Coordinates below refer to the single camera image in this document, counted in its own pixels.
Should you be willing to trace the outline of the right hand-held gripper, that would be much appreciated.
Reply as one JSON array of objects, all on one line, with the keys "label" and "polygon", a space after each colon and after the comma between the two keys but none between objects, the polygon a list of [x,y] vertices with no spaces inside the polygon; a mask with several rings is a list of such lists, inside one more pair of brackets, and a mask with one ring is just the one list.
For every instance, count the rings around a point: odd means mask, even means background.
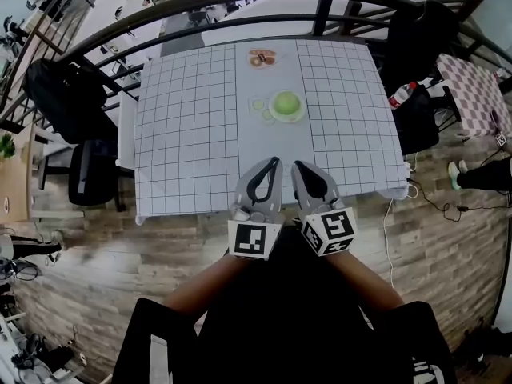
[{"label": "right hand-held gripper", "polygon": [[349,249],[357,234],[353,209],[346,207],[334,179],[308,162],[291,167],[301,234],[317,256]]}]

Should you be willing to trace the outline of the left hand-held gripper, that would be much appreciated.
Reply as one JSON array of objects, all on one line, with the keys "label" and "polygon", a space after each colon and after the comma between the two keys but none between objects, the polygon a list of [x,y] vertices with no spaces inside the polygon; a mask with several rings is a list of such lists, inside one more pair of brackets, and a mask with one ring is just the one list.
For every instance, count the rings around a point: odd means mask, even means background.
[{"label": "left hand-held gripper", "polygon": [[267,260],[281,232],[283,166],[279,158],[262,160],[237,182],[228,221],[229,254]]}]

